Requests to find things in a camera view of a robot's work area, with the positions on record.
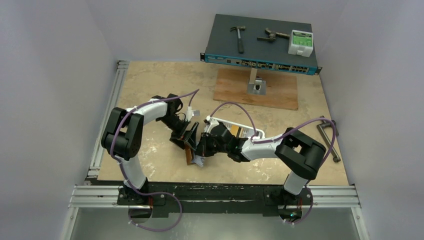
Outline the white plastic basket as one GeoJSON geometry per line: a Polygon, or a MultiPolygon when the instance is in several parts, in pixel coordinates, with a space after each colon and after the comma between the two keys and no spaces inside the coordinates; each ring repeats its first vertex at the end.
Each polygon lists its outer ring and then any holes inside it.
{"type": "Polygon", "coordinates": [[[254,130],[252,126],[247,126],[241,123],[224,120],[217,117],[211,117],[209,115],[206,117],[205,121],[207,123],[204,131],[208,133],[212,130],[212,127],[223,124],[228,129],[228,131],[237,138],[250,138],[252,136],[255,136],[257,139],[265,138],[265,132],[263,130],[254,130]]]}

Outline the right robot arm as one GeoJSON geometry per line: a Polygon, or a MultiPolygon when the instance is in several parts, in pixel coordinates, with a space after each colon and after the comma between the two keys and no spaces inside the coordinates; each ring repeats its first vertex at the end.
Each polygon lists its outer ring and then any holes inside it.
{"type": "Polygon", "coordinates": [[[288,204],[300,198],[303,187],[317,177],[326,148],[292,127],[282,136],[262,139],[236,137],[225,126],[217,126],[211,132],[203,133],[194,154],[212,157],[224,153],[237,163],[257,159],[280,159],[290,170],[280,196],[288,204]]]}

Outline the white credit card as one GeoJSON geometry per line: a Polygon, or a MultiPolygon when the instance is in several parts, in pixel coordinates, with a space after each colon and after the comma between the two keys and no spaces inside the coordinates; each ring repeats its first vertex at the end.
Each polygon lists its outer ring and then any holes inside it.
{"type": "Polygon", "coordinates": [[[205,162],[205,157],[199,156],[199,155],[195,155],[193,157],[193,159],[191,160],[191,163],[192,164],[196,164],[199,167],[203,167],[204,166],[204,162],[205,162]]]}

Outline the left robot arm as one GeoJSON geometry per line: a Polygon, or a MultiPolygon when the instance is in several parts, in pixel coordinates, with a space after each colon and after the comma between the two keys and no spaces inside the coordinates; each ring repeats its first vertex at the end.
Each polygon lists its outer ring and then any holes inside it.
{"type": "Polygon", "coordinates": [[[149,199],[149,191],[143,187],[147,177],[138,159],[146,124],[162,122],[171,129],[169,140],[173,144],[191,152],[196,148],[199,122],[191,122],[188,115],[180,119],[178,114],[183,105],[181,96],[156,95],[141,105],[126,109],[115,107],[110,112],[101,137],[101,146],[117,162],[124,177],[124,185],[131,189],[129,197],[138,205],[149,199]]]}

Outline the brown leather card holder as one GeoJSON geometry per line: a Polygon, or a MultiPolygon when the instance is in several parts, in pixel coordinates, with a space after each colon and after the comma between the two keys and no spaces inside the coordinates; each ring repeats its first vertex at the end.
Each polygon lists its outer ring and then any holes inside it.
{"type": "Polygon", "coordinates": [[[185,157],[186,157],[186,164],[189,165],[193,165],[193,159],[194,159],[194,150],[189,146],[189,145],[185,145],[184,146],[184,152],[185,152],[185,157]]]}

